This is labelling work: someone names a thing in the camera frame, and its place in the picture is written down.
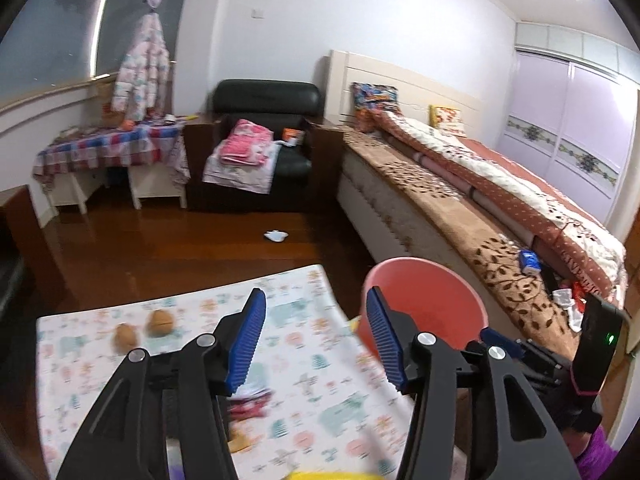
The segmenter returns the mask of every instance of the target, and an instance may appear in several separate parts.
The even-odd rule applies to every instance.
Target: pink bucket
[[[392,258],[371,269],[362,288],[357,334],[375,355],[366,314],[367,291],[377,285],[389,307],[410,314],[422,332],[431,332],[449,346],[463,350],[488,326],[484,304],[455,272],[421,258]]]

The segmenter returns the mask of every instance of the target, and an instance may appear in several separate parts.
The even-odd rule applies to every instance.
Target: blue gripper pad
[[[376,348],[380,355],[386,378],[398,389],[403,391],[408,380],[404,373],[404,352],[398,336],[391,326],[386,302],[376,288],[370,288],[367,292],[367,319]]]
[[[228,374],[225,383],[232,393],[235,393],[246,381],[251,360],[254,358],[255,347],[258,344],[267,311],[267,298],[264,292],[254,289],[245,308],[249,308],[249,312],[238,330],[236,340],[229,349]]]
[[[524,357],[524,350],[513,339],[509,339],[507,336],[503,336],[500,332],[495,331],[493,328],[483,328],[480,331],[480,340],[489,346],[501,347],[512,359],[522,359]]]

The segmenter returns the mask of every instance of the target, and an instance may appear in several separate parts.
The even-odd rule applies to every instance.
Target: bed headboard
[[[339,50],[331,51],[324,102],[324,116],[332,123],[353,124],[353,82],[395,86],[402,113],[427,124],[429,105],[458,108],[462,111],[466,134],[473,139],[480,137],[482,103],[478,99],[417,72]]]

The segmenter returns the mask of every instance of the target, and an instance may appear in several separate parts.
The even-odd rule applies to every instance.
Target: folded clothes
[[[237,164],[247,166],[261,166],[267,160],[267,150],[273,142],[273,132],[240,119],[220,151],[222,164]]]
[[[246,420],[248,418],[267,416],[266,405],[273,397],[271,390],[266,390],[254,399],[234,400],[229,402],[229,417],[231,420]]]

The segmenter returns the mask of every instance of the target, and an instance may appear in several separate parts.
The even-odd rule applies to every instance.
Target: patterned pillow
[[[445,106],[430,106],[431,126],[446,134],[466,137],[465,125],[460,110]]]
[[[398,106],[398,89],[386,85],[352,83],[353,105],[356,110],[355,129],[368,134],[376,129],[370,110],[387,110],[402,115]]]

